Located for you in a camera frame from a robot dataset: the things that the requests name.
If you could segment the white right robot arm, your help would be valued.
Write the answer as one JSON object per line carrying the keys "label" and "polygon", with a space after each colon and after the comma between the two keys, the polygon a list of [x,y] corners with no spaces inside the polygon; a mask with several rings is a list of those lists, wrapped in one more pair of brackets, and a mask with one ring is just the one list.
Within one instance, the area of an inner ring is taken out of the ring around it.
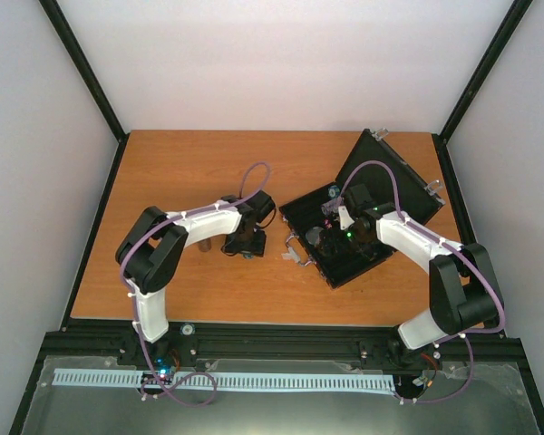
{"label": "white right robot arm", "polygon": [[366,186],[329,189],[321,205],[325,224],[314,243],[333,288],[379,266],[393,252],[428,276],[429,306],[399,324],[395,343],[406,351],[466,334],[495,334],[505,326],[505,309],[488,251],[431,231],[393,199],[378,202]]}

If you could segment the blue chip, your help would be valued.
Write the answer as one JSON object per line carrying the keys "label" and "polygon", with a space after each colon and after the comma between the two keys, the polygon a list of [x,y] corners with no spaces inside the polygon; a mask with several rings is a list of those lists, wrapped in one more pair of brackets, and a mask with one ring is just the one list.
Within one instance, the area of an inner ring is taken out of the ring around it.
{"label": "blue chip", "polygon": [[331,186],[328,188],[328,196],[330,198],[337,198],[340,194],[340,189],[338,186]]}

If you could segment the black aluminium frame rail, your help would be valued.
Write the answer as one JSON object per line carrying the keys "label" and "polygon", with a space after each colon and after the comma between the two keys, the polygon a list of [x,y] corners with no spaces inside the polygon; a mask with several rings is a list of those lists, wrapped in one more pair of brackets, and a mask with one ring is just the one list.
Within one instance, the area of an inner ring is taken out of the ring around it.
{"label": "black aluminium frame rail", "polygon": [[127,324],[74,323],[48,333],[38,353],[49,356],[111,356],[120,365],[177,366],[201,370],[217,360],[313,361],[347,363],[364,370],[410,373],[437,369],[440,359],[428,346],[404,363],[388,353],[388,329],[257,324],[198,324],[190,335],[172,324],[157,343],[141,345]]}

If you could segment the brown chip stack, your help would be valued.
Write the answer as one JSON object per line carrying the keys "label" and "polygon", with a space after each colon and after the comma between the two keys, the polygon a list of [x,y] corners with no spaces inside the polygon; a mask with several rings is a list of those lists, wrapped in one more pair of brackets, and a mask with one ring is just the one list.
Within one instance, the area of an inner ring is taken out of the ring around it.
{"label": "brown chip stack", "polygon": [[198,242],[198,248],[200,252],[209,252],[211,249],[211,240],[209,238],[200,240]]}

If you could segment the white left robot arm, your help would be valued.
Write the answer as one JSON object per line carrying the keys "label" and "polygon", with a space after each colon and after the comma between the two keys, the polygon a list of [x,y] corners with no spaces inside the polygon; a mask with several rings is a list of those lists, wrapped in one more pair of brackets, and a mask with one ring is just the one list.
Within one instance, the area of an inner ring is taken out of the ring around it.
{"label": "white left robot arm", "polygon": [[115,253],[120,277],[134,299],[133,327],[142,337],[142,358],[154,365],[169,358],[170,341],[163,337],[169,330],[165,293],[184,249],[223,236],[223,254],[262,257],[267,239],[262,222],[275,214],[276,204],[263,190],[189,211],[144,209]]}

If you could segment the black poker set case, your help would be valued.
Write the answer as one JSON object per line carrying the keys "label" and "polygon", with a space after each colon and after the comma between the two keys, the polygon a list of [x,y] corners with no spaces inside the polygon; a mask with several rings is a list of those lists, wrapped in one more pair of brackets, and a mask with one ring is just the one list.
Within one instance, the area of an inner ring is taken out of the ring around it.
{"label": "black poker set case", "polygon": [[424,225],[441,196],[381,137],[363,130],[331,183],[279,208],[282,218],[332,288],[379,266],[394,249],[376,237],[376,219],[400,209]]}

